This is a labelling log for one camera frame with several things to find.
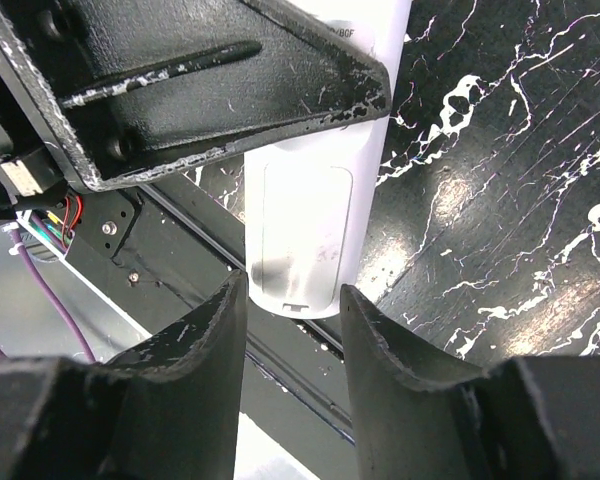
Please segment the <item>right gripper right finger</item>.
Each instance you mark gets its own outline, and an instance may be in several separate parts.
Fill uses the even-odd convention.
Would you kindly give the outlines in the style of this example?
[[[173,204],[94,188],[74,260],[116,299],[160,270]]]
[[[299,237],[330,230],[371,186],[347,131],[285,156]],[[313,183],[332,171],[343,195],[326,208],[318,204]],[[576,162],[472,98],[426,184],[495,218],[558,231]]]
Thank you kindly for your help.
[[[600,356],[482,369],[340,294],[364,479],[600,479]]]

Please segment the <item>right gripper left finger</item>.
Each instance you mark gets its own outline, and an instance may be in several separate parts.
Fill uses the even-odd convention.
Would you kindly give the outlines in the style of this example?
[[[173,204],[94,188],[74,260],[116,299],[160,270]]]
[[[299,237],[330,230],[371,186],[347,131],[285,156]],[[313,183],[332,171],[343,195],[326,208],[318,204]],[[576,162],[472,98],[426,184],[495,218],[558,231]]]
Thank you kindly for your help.
[[[109,362],[0,359],[0,479],[230,479],[246,277]]]

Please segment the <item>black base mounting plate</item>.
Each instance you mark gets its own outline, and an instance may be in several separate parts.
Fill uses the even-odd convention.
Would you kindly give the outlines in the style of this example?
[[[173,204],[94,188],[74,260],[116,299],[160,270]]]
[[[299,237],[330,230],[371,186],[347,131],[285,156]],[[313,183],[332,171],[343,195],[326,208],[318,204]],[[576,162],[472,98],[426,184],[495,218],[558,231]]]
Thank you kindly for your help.
[[[69,267],[139,330],[158,332],[244,267],[242,224],[183,177],[70,198]],[[353,440],[343,349],[328,328],[251,305],[246,357]]]

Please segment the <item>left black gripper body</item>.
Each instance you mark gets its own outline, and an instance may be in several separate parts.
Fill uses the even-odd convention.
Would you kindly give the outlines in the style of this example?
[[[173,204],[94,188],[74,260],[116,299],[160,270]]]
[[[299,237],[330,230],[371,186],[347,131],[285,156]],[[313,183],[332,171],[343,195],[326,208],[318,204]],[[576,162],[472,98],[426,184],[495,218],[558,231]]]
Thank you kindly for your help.
[[[95,1],[0,1],[0,182],[18,188],[1,165],[40,151],[55,184],[100,189],[95,77]]]

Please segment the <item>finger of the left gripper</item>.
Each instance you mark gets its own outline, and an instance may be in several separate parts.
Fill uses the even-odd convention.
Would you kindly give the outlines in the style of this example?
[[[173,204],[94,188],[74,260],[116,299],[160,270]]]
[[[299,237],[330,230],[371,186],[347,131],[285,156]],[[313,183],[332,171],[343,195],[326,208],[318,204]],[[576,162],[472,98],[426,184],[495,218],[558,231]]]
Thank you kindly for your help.
[[[86,193],[391,108],[387,69],[287,1],[0,1],[0,80]]]

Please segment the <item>white remote control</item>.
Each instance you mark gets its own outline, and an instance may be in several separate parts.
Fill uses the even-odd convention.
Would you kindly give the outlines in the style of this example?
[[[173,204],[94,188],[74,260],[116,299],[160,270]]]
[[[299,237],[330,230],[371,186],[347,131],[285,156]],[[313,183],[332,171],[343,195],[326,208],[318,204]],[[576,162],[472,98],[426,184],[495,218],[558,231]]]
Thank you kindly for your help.
[[[291,3],[386,67],[391,111],[412,1]],[[357,82],[343,73],[353,68],[333,60],[289,62],[314,77],[286,80],[304,90],[298,107],[323,113],[328,102],[342,109],[335,101],[351,98]],[[388,123],[386,115],[245,154],[246,267],[256,305],[295,319],[339,312],[341,285],[358,275]]]

